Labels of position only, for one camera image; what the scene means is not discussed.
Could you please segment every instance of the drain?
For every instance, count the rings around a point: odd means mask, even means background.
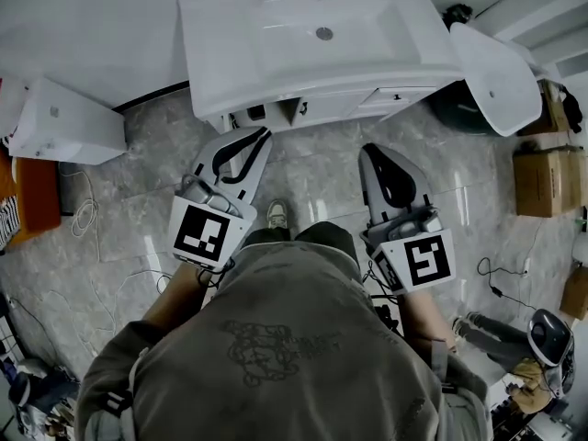
[[[316,30],[316,37],[319,40],[331,40],[333,38],[333,32],[327,27],[321,27]]]

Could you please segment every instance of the marble floor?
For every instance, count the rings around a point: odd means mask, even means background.
[[[82,377],[113,332],[141,318],[157,298],[160,274],[177,262],[165,251],[168,215],[175,186],[198,150],[216,131],[195,119],[187,90],[125,113],[128,153],[97,167],[64,165],[64,173],[87,173],[99,205],[98,229],[72,236],[72,219],[0,257],[0,286],[16,297],[47,328],[18,306],[17,328],[36,355],[60,361]],[[565,134],[544,134],[543,147],[561,145]],[[557,309],[571,268],[576,213],[552,219],[515,215],[511,156],[520,139],[471,136],[441,125],[425,103],[393,118],[337,122],[278,133],[270,163],[254,200],[264,211],[273,198],[285,198],[298,230],[332,221],[354,234],[365,269],[368,257],[357,234],[368,221],[357,155],[361,145],[378,142],[405,154],[427,173],[434,203],[454,236],[458,278],[433,289],[448,319],[464,309],[483,311],[505,322],[523,324],[529,311],[492,295],[476,265],[489,256],[493,266],[522,269],[526,278],[495,275],[505,294],[536,307]],[[66,208],[88,198],[82,175],[62,178]],[[368,282],[372,292],[379,289]]]

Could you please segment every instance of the cardboard box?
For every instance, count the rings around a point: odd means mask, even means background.
[[[576,268],[566,281],[560,311],[583,320],[588,312],[588,268]]]
[[[539,82],[539,91],[543,100],[541,116],[527,127],[517,132],[519,136],[529,136],[546,132],[565,132],[570,128],[570,123],[563,109],[558,88],[548,80]]]
[[[516,213],[552,217],[588,204],[586,157],[558,147],[513,157]]]

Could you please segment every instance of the clutter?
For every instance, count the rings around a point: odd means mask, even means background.
[[[102,164],[127,151],[124,118],[41,78],[30,86],[9,149],[15,157]]]
[[[42,363],[28,360],[31,368],[44,368]],[[19,372],[8,392],[21,433],[29,439],[45,440],[46,435],[74,439],[74,398],[79,382],[64,368],[47,369],[39,378]]]
[[[586,158],[572,147],[513,157],[516,213],[553,217],[588,204]]]
[[[588,312],[588,267],[576,268],[566,281],[560,311],[583,320]]]
[[[541,115],[524,129],[518,131],[517,135],[519,136],[565,132],[570,128],[558,86],[548,80],[542,80],[539,83],[539,90],[542,99]]]
[[[570,122],[570,129],[573,130],[575,134],[577,134],[582,130],[580,127],[580,123],[582,122],[580,104],[578,103],[576,97],[572,95],[565,86],[563,86],[562,89],[566,96],[563,99],[563,110],[565,111],[568,121]]]
[[[56,164],[13,160],[0,151],[0,250],[62,223]]]
[[[467,6],[464,4],[456,4],[448,7],[443,12],[442,18],[447,29],[450,29],[451,25],[453,25],[454,23],[462,23],[464,25],[468,23],[472,13],[473,10],[471,6]]]

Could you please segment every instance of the white box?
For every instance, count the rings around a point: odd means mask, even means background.
[[[10,154],[77,164],[102,164],[127,151],[124,118],[41,78],[29,91]]]

